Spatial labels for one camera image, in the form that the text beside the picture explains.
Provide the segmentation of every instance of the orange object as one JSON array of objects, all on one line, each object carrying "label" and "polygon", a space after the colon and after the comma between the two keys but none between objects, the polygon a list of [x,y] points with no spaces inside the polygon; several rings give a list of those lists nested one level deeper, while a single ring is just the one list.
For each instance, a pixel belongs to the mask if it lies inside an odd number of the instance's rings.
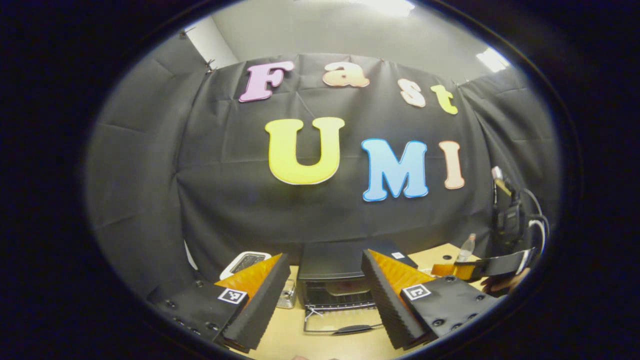
[{"label": "orange object", "polygon": [[278,259],[280,259],[281,255],[282,254],[278,254],[267,260],[253,264],[252,266],[240,270],[226,279],[216,282],[215,285],[230,288],[232,290],[245,291],[247,295],[249,295],[249,301],[247,302],[247,304],[249,304],[255,293],[258,292],[260,286],[262,286],[267,275],[269,275],[273,265],[275,265]]},{"label": "orange object", "polygon": [[453,275],[461,280],[469,280],[475,267],[475,265],[435,264],[431,273],[437,276]]},{"label": "orange object", "polygon": [[380,266],[380,269],[382,269],[382,273],[385,274],[389,285],[391,285],[394,293],[396,293],[405,307],[406,304],[400,297],[400,291],[402,291],[402,289],[435,280],[434,277],[418,271],[407,264],[403,264],[396,259],[392,259],[371,249],[369,249],[369,252],[378,263],[378,266]]}]

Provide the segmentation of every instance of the yellow letter u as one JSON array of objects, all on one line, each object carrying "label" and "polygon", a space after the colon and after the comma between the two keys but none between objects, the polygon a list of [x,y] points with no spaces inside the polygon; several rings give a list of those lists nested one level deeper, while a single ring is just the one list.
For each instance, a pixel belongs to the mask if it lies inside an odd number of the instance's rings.
[{"label": "yellow letter u", "polygon": [[296,157],[296,138],[304,123],[298,119],[269,122],[264,129],[270,134],[269,168],[271,173],[287,184],[311,185],[331,178],[340,165],[338,131],[344,120],[319,117],[313,126],[320,130],[320,160],[315,165],[300,165]]}]

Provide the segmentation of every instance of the blue letter m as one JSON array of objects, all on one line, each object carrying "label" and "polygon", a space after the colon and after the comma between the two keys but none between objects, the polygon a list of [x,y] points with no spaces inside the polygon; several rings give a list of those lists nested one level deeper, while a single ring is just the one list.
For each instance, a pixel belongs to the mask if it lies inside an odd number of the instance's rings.
[{"label": "blue letter m", "polygon": [[424,180],[424,153],[427,145],[422,142],[406,143],[402,159],[398,162],[389,143],[383,139],[367,139],[362,148],[369,153],[369,189],[362,194],[366,201],[380,201],[387,198],[382,188],[382,179],[394,197],[400,196],[405,182],[404,196],[420,197],[429,192]]}]

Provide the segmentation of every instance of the human hand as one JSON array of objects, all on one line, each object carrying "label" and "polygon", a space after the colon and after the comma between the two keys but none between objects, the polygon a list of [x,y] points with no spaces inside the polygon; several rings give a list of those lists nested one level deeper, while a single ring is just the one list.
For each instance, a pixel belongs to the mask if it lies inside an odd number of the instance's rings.
[{"label": "human hand", "polygon": [[527,276],[529,270],[530,268],[524,268],[524,270],[522,270],[522,272],[520,272],[518,275],[514,275],[506,279],[501,277],[488,277],[480,283],[480,285],[484,285],[482,291],[485,293],[493,293],[504,288],[509,288],[509,292],[512,292],[513,289],[518,286],[518,284],[520,284],[520,281],[522,281],[522,279]]}]

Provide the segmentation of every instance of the white wall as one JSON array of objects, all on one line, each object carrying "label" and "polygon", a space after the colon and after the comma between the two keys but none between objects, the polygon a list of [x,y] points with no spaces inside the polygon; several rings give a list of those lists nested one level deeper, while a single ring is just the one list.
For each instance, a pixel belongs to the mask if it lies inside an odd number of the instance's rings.
[{"label": "white wall", "polygon": [[185,30],[189,30],[187,36],[205,62],[216,60],[211,67],[225,67],[238,62],[211,16],[188,26]]},{"label": "white wall", "polygon": [[491,73],[487,45],[433,10],[408,17],[347,0],[247,0],[213,14],[239,61],[298,53],[372,56],[463,83]]}]

